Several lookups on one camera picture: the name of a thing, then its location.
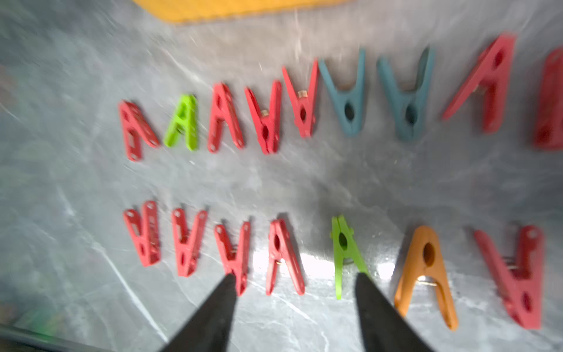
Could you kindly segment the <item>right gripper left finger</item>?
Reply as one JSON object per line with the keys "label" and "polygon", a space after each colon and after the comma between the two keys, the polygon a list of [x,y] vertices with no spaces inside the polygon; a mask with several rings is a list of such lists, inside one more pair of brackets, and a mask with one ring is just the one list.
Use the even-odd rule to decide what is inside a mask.
{"label": "right gripper left finger", "polygon": [[227,274],[161,351],[226,351],[235,312],[236,278]]}

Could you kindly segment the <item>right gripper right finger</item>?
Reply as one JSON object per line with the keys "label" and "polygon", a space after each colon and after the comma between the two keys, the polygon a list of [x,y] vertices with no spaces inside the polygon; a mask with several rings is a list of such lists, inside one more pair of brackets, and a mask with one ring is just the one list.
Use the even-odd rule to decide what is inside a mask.
{"label": "right gripper right finger", "polygon": [[366,351],[430,351],[365,273],[356,276],[356,306]]}

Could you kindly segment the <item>orange clothespin row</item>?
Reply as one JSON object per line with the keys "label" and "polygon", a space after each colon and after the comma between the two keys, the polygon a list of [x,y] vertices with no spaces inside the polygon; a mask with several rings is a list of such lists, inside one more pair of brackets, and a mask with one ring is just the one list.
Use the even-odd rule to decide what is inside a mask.
{"label": "orange clothespin row", "polygon": [[437,233],[428,226],[416,228],[409,246],[403,273],[394,296],[396,310],[406,317],[419,277],[434,280],[438,307],[445,324],[452,331],[459,327],[444,258]]}

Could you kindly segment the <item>green clothespin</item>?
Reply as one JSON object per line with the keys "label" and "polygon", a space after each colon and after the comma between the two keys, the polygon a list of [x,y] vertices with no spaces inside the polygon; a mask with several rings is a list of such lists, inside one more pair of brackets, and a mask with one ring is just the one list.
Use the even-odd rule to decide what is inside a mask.
{"label": "green clothespin", "polygon": [[190,151],[198,148],[197,99],[194,95],[182,95],[174,110],[169,127],[164,137],[164,145],[174,147],[180,136],[185,137],[186,147]]}
{"label": "green clothespin", "polygon": [[334,282],[336,299],[342,299],[342,273],[344,262],[352,260],[361,273],[370,277],[368,267],[354,239],[354,230],[343,215],[331,218],[331,235],[334,247]]}

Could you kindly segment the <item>red clothespin second row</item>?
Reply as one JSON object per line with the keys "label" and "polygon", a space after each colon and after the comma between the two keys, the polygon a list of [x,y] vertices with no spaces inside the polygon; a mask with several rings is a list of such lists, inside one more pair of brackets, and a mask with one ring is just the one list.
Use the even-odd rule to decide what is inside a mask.
{"label": "red clothespin second row", "polygon": [[507,314],[524,329],[540,329],[545,263],[545,236],[542,230],[534,225],[521,229],[513,268],[501,257],[487,233],[476,230],[474,238]]}

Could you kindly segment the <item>teal clothespin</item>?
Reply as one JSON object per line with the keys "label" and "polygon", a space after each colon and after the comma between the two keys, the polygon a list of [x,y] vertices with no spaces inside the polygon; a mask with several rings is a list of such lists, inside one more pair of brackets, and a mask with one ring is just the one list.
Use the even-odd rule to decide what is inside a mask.
{"label": "teal clothespin", "polygon": [[422,52],[415,85],[409,90],[400,88],[386,57],[377,61],[378,77],[394,118],[396,135],[403,142],[416,140],[424,130],[435,56],[436,50],[430,46]]}
{"label": "teal clothespin", "polygon": [[318,66],[343,132],[347,136],[356,136],[362,130],[364,122],[365,49],[359,49],[356,82],[348,90],[341,90],[336,87],[325,60],[320,60]]}

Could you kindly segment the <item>yellow plastic storage box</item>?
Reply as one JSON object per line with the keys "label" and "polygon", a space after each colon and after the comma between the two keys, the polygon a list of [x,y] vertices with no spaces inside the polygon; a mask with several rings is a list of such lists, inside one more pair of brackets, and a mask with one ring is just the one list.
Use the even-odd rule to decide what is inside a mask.
{"label": "yellow plastic storage box", "polygon": [[168,23],[191,23],[345,3],[340,0],[134,0]]}

